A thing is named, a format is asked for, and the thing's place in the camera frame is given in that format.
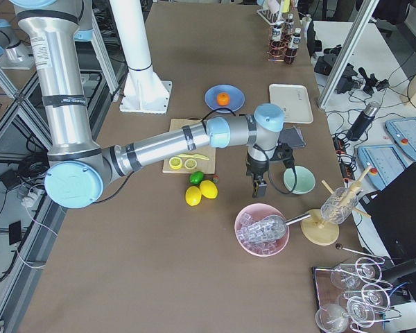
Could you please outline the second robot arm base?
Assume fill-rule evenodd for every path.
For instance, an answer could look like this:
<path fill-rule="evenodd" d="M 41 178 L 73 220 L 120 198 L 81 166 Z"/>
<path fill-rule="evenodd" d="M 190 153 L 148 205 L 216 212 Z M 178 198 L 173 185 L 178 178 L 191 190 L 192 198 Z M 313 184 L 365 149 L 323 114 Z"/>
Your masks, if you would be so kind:
<path fill-rule="evenodd" d="M 17 37 L 8 21 L 0 19 L 0 67 L 29 70 L 34 65 L 32 49 Z"/>

